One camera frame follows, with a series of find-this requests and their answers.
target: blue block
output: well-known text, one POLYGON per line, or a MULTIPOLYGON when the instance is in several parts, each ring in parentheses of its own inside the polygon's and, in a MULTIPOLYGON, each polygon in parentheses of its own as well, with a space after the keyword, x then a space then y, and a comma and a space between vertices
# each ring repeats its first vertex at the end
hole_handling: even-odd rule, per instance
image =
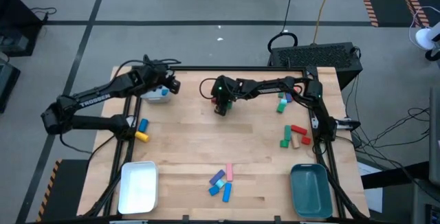
POLYGON ((232 184, 226 183, 225 184, 225 192, 223 193, 223 201, 225 203, 227 203, 229 201, 229 197, 231 195, 231 189, 232 189, 232 184))
POLYGON ((140 124, 139 124, 139 128, 137 129, 137 131, 140 132, 145 132, 146 131, 146 127, 149 125, 149 121, 146 119, 142 119, 140 124))
POLYGON ((219 193, 220 188, 218 188, 217 186, 213 186, 211 188, 209 188, 209 193, 211 194, 211 196, 214 196, 215 194, 219 193))
POLYGON ((225 181, 219 179, 219 180, 215 183, 215 185, 216 185, 218 188, 221 189, 221 188, 225 185, 225 181))
POLYGON ((214 175, 212 177, 211 180, 209 180, 209 183, 211 185, 214 185, 216 182, 218 182, 219 179, 221 179, 223 176, 225 176, 225 171, 224 170, 220 170, 216 175, 214 175))
POLYGON ((290 93, 286 93, 286 99, 287 103, 290 103, 292 101, 292 95, 290 93))

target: teal tray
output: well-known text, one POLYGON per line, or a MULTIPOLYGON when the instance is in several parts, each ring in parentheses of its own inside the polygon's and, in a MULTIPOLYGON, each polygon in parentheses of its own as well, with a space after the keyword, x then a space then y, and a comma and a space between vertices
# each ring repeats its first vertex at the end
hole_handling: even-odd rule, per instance
POLYGON ((297 164, 290 171, 292 201, 303 218, 329 218, 333 213, 329 182, 324 166, 297 164))

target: yellow block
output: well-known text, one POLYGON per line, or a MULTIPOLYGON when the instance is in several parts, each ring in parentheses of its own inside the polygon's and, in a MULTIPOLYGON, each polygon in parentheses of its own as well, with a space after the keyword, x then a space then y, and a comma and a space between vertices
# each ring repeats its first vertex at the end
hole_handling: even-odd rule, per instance
POLYGON ((135 137, 143 142, 149 141, 149 136, 147 134, 143 134, 142 132, 136 131, 135 137))

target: red block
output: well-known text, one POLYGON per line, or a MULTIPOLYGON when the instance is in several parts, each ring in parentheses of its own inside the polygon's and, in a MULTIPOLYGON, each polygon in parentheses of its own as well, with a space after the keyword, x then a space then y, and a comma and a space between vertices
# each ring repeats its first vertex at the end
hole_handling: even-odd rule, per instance
POLYGON ((292 131, 300 133, 302 135, 306 135, 307 134, 307 129, 305 129, 305 128, 301 128, 301 127, 296 126, 296 125, 292 125, 292 126, 290 126, 290 128, 292 129, 292 131))
POLYGON ((305 137, 305 136, 303 136, 302 139, 301 139, 301 143, 302 144, 306 144, 306 145, 309 145, 310 141, 311 141, 311 139, 308 138, 308 137, 305 137))

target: green block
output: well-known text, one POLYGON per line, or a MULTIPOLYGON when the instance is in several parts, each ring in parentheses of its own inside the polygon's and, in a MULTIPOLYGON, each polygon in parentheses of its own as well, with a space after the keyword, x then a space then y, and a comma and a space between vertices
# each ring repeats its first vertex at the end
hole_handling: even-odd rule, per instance
POLYGON ((285 104, 279 104, 278 108, 276 109, 277 112, 283 113, 284 108, 286 108, 285 104))
POLYGON ((280 147, 281 147, 281 148, 289 148, 289 141, 287 141, 287 140, 281 140, 281 141, 280 141, 280 147))
POLYGON ((292 138, 292 130, 290 129, 290 125, 284 126, 284 140, 290 141, 292 138))

